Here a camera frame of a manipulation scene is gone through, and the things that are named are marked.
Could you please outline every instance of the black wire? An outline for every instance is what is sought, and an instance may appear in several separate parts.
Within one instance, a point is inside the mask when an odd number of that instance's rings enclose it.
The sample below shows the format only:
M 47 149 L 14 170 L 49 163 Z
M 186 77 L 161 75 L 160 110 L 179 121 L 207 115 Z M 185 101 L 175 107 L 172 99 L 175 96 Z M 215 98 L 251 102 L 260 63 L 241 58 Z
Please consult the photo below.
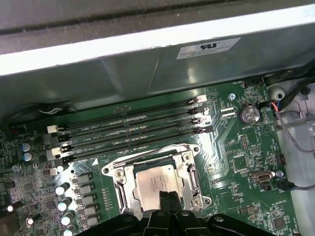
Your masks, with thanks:
M 305 86 L 312 83 L 315 83 L 315 76 L 310 76 L 300 81 L 299 84 L 292 91 L 290 91 L 283 97 L 283 99 L 280 100 L 280 102 L 278 103 L 279 111 L 282 111 L 284 108 L 286 108 Z
M 312 71 L 315 67 L 315 58 L 310 60 L 308 63 L 302 65 L 299 68 L 283 72 L 275 73 L 274 75 L 265 79 L 266 85 L 270 86 L 282 81 L 299 79 L 305 77 L 309 71 Z

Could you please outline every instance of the metal panel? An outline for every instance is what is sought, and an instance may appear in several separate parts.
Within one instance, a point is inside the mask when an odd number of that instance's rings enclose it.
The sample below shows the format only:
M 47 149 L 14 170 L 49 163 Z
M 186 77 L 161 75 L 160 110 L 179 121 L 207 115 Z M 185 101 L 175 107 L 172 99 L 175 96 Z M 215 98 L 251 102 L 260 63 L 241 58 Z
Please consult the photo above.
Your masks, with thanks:
M 280 83 L 286 90 L 290 91 L 295 87 L 296 82 L 288 81 Z M 312 93 L 308 95 L 308 100 L 305 101 L 305 96 L 299 94 L 294 100 L 300 104 L 302 111 L 309 111 L 315 114 L 315 85 L 310 85 Z M 292 102 L 287 109 L 288 111 L 299 111 L 299 107 L 295 102 Z M 315 125 L 315 120 L 306 122 L 305 120 L 285 120 L 290 133 L 298 141 L 298 144 L 303 149 L 315 149 L 315 132 L 310 131 L 310 125 Z M 291 140 L 286 134 L 278 131 L 280 145 L 286 157 L 286 173 L 288 180 L 294 182 L 298 186 L 309 186 L 315 183 L 315 156 L 314 154 L 302 153 L 296 149 Z M 299 229 L 302 235 L 315 235 L 315 191 L 293 191 L 292 199 L 294 210 L 296 212 Z
M 87 109 L 301 65 L 314 36 L 315 4 L 0 55 L 0 115 L 62 100 Z M 235 37 L 227 52 L 176 60 L 186 45 Z

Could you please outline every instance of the capacitor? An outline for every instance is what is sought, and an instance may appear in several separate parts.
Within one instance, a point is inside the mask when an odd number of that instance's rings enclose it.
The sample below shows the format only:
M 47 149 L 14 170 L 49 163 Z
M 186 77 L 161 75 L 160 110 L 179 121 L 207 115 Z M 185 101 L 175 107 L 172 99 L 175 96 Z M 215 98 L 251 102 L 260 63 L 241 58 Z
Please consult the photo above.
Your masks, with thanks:
M 71 204 L 72 198 L 65 198 L 58 204 L 58 210 L 65 211 Z
M 22 206 L 23 206 L 23 202 L 22 202 L 22 201 L 17 201 L 17 202 L 15 202 L 15 203 L 11 204 L 11 205 L 8 205 L 8 206 L 6 207 L 6 210 L 7 210 L 8 212 L 13 212 L 13 211 L 16 210 L 16 209 L 21 208 Z
M 35 214 L 32 218 L 29 218 L 29 219 L 27 220 L 27 222 L 28 222 L 29 225 L 32 225 L 32 224 L 34 224 L 34 222 L 36 222 L 36 221 L 39 220 L 40 218 L 41 218 L 41 214 L 40 214 L 40 213 L 37 213 L 37 214 Z
M 19 164 L 12 166 L 12 171 L 17 173 L 21 170 L 21 166 Z
M 61 219 L 61 223 L 63 225 L 69 225 L 72 219 L 73 219 L 73 214 L 71 212 L 67 212 Z
M 276 172 L 276 176 L 277 176 L 278 178 L 282 178 L 282 177 L 284 176 L 283 171 L 281 171 L 281 170 L 277 170 L 277 172 Z
M 21 150 L 24 151 L 24 152 L 33 150 L 33 148 L 34 148 L 34 145 L 33 145 L 33 144 L 23 143 L 23 144 L 21 145 Z
M 73 236 L 75 234 L 75 226 L 69 225 L 67 229 L 64 231 L 63 236 Z
M 36 157 L 36 154 L 34 152 L 25 152 L 23 154 L 23 160 L 24 161 L 32 161 Z
M 244 125 L 254 125 L 260 120 L 260 112 L 255 106 L 244 105 L 238 112 L 238 119 Z
M 57 167 L 57 172 L 61 173 L 62 171 L 64 171 L 64 167 L 63 166 L 58 166 Z
M 68 183 L 61 184 L 59 187 L 56 188 L 56 194 L 61 196 L 62 194 L 64 194 L 65 191 L 68 190 L 69 187 L 70 187 L 70 184 Z

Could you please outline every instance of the chip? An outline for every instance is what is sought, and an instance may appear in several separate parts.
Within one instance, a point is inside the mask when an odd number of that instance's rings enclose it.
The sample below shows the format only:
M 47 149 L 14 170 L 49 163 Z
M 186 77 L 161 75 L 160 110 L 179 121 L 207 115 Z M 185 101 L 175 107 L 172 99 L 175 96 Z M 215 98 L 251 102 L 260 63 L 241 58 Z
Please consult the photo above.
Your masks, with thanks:
M 44 154 L 40 155 L 39 158 L 38 158 L 38 161 L 40 163 L 46 162 L 47 161 L 46 155 L 44 155 Z
M 43 229 L 37 230 L 36 234 L 37 236 L 44 236 L 44 230 Z
M 95 206 L 89 206 L 87 208 L 84 209 L 84 214 L 85 215 L 93 215 L 96 213 L 96 208 Z
M 5 182 L 4 186 L 5 186 L 6 189 L 14 188 L 15 187 L 15 182 L 12 181 L 12 180 L 8 181 L 8 182 Z
M 48 209 L 55 209 L 56 208 L 56 203 L 54 202 L 54 201 L 48 201 L 48 202 L 46 202 L 46 207 L 48 208 Z
M 283 217 L 273 219 L 275 230 L 279 230 L 285 227 L 285 221 Z
M 98 218 L 97 217 L 92 217 L 87 219 L 87 224 L 88 226 L 94 226 L 98 224 Z
M 91 193 L 91 192 L 92 192 L 91 185 L 84 185 L 84 186 L 80 187 L 80 193 L 81 194 Z
M 33 190 L 32 184 L 31 183 L 25 184 L 24 185 L 24 190 L 25 191 L 32 191 Z
M 253 206 L 249 206 L 246 209 L 247 209 L 247 213 L 249 215 L 253 215 L 254 214 L 254 207 Z
M 92 204 L 92 203 L 94 203 L 93 196 L 84 196 L 82 198 L 82 204 L 83 205 L 88 205 L 88 204 Z
M 85 183 L 85 182 L 89 182 L 89 181 L 90 181 L 90 175 L 89 174 L 83 174 L 83 175 L 80 175 L 78 177 L 79 183 Z
M 45 175 L 45 176 L 50 175 L 50 171 L 49 171 L 49 170 L 44 170 L 44 171 L 43 171 L 43 175 Z

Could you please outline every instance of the electrolytic capacitor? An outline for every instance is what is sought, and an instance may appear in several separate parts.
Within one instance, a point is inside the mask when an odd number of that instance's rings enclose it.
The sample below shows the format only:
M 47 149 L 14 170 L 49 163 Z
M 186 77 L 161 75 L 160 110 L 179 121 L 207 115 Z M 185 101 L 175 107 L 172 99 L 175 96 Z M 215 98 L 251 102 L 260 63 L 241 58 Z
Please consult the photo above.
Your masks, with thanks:
M 15 202 L 15 203 L 11 204 L 11 205 L 8 205 L 7 208 L 6 208 L 6 210 L 7 210 L 8 212 L 13 212 L 13 211 L 16 210 L 16 209 L 21 208 L 22 206 L 23 206 L 23 202 L 22 202 L 22 201 L 17 201 L 17 202 Z
M 33 148 L 34 148 L 34 145 L 33 145 L 33 144 L 23 143 L 23 144 L 21 145 L 21 150 L 24 151 L 24 152 L 33 150 Z
M 25 152 L 23 154 L 23 160 L 24 161 L 32 161 L 36 157 L 36 154 L 34 152 Z
M 40 213 L 37 213 L 37 214 L 35 214 L 32 218 L 29 218 L 29 219 L 28 219 L 28 224 L 29 224 L 29 225 L 34 224 L 34 222 L 36 222 L 36 221 L 39 220 L 40 218 L 41 218 L 41 214 L 40 214 Z
M 72 219 L 73 219 L 73 214 L 71 212 L 67 212 L 61 219 L 61 223 L 63 225 L 69 225 Z
M 62 194 L 65 193 L 65 191 L 68 190 L 69 187 L 70 187 L 69 183 L 63 183 L 63 184 L 59 185 L 59 187 L 56 188 L 56 194 L 61 196 Z
M 58 204 L 58 210 L 65 211 L 71 204 L 72 198 L 65 198 Z
M 69 225 L 67 229 L 64 231 L 63 236 L 73 236 L 75 234 L 75 226 Z
M 62 171 L 64 171 L 64 167 L 63 166 L 58 166 L 57 167 L 57 172 L 61 173 Z

